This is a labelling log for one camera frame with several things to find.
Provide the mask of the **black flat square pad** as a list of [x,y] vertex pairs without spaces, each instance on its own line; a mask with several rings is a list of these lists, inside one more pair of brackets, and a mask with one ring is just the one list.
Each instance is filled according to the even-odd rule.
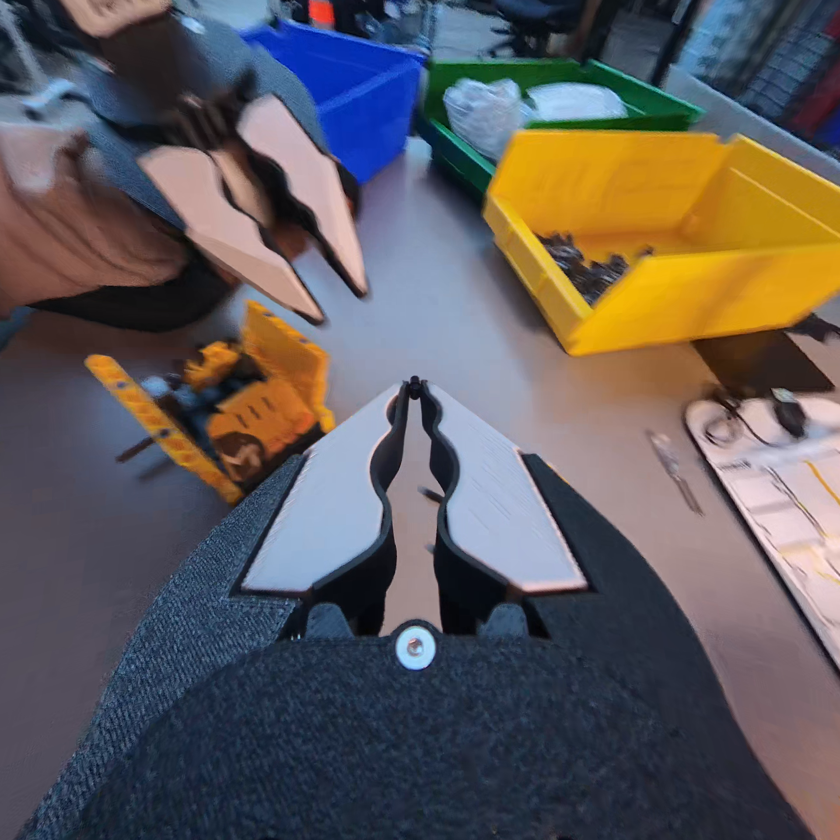
[[735,396],[765,397],[774,389],[827,394],[834,383],[783,331],[751,332],[692,342],[721,389]]

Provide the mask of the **yellow plastic bin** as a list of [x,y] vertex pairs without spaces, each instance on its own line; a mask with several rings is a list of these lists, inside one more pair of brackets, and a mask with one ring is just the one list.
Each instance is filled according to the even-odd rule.
[[[838,294],[838,185],[740,135],[523,130],[482,214],[573,356],[787,328]],[[588,259],[656,254],[591,306],[554,232]]]

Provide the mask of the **rack of coloured storage bins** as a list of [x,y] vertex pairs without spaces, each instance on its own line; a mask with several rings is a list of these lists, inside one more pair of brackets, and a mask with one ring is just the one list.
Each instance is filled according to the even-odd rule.
[[704,2],[672,68],[838,160],[838,1]]

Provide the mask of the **yellow toy robot model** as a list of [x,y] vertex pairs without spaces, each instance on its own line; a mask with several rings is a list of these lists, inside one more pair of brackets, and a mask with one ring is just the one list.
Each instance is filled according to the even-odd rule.
[[238,335],[200,346],[174,373],[135,381],[107,355],[85,359],[145,432],[117,462],[155,446],[232,506],[335,428],[329,363],[325,350],[255,301]]

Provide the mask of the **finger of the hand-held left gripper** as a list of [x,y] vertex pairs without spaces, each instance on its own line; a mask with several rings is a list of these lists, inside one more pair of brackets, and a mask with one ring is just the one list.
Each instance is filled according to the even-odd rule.
[[365,298],[369,283],[361,243],[336,160],[273,95],[243,108],[237,132],[255,161],[281,184],[299,226],[316,240],[333,271],[357,298]]
[[161,145],[138,165],[206,257],[310,324],[324,323],[324,312],[289,258],[275,239],[265,240],[272,212],[232,149]]

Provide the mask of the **clear bubble wrap bundle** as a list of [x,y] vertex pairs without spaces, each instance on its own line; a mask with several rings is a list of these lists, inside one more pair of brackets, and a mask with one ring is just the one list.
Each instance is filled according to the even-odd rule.
[[446,89],[443,102],[451,131],[495,162],[529,115],[519,85],[510,78],[490,83],[460,78]]
[[591,83],[555,82],[531,87],[526,100],[535,120],[548,123],[624,119],[624,101],[611,89]]

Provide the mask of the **white book stand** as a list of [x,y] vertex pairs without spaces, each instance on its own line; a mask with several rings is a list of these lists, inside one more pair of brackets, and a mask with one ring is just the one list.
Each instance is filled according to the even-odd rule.
[[701,398],[684,426],[715,487],[751,534],[826,656],[839,667],[839,405],[783,393],[804,413],[801,437],[770,396],[733,409]]

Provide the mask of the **grey desk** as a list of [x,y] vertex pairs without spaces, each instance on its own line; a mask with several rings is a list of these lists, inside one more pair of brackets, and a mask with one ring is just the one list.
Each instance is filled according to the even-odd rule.
[[[816,836],[838,838],[837,673],[684,434],[708,368],[683,344],[567,356],[476,208],[427,159],[413,140],[364,189],[369,297],[315,252],[297,262],[329,324],[280,315],[330,353],[337,421],[419,375],[551,463],[655,568],[768,773]],[[143,433],[83,361],[168,371],[234,333],[249,297],[155,335],[37,311],[2,352],[2,838],[56,781],[163,583],[228,513],[157,448],[116,464]],[[670,438],[703,517],[647,429]]]

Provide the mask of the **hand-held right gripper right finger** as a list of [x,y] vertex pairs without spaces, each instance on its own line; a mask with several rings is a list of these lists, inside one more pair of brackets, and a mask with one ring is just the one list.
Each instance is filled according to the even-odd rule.
[[586,590],[523,450],[436,384],[421,383],[420,403],[446,549],[524,595]]

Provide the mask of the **heap of grey connector pieces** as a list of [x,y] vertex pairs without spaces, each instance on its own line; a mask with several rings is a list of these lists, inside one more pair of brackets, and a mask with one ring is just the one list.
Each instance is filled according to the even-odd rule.
[[573,288],[591,306],[624,278],[636,263],[656,254],[656,248],[648,245],[630,259],[618,253],[610,254],[605,260],[588,259],[572,233],[554,232],[545,236],[537,234],[536,237]]

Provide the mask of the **person's left forearm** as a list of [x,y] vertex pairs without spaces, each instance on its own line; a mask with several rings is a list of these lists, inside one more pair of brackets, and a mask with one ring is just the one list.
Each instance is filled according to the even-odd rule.
[[101,287],[151,287],[183,245],[110,183],[83,130],[1,126],[1,313]]

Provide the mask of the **black office chair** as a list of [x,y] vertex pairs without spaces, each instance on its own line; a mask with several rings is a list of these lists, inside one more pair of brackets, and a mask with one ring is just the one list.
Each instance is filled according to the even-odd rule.
[[553,35],[569,35],[576,30],[584,5],[584,1],[494,2],[496,14],[508,29],[493,30],[505,38],[486,49],[483,55],[495,59],[503,50],[510,49],[515,58],[545,58]]

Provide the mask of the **green plastic bin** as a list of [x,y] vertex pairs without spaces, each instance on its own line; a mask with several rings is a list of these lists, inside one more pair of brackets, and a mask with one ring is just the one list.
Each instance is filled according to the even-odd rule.
[[591,84],[613,91],[627,111],[622,118],[536,120],[526,125],[534,130],[685,132],[705,116],[705,110],[697,105],[596,60],[581,64],[573,59],[432,59],[423,105],[416,115],[416,131],[430,146],[436,167],[477,203],[483,202],[496,163],[449,128],[445,91],[463,78],[485,83],[512,79],[522,92],[558,82]]

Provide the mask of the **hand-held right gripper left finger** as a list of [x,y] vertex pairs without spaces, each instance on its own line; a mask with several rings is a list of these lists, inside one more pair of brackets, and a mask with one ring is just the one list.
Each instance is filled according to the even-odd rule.
[[245,572],[243,592],[383,595],[396,570],[386,492],[403,458],[408,381],[306,452]]

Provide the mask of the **blue plastic bin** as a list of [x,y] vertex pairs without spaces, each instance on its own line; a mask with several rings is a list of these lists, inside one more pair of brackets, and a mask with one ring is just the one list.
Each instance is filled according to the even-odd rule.
[[404,151],[425,68],[421,55],[293,22],[239,33],[309,90],[332,154],[358,183]]

